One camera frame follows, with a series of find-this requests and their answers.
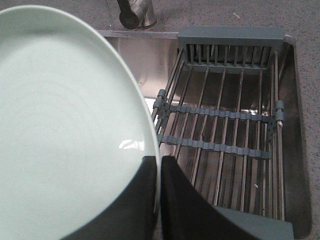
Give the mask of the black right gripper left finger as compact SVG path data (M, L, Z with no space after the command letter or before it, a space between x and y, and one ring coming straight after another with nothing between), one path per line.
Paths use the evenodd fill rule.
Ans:
M156 224L157 163L142 158L138 171L112 204L65 240L150 240Z

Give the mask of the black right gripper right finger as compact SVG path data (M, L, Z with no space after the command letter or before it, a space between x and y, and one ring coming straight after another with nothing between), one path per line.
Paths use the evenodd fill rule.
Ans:
M290 222L210 205L176 159L161 160L161 222L165 240L292 240Z

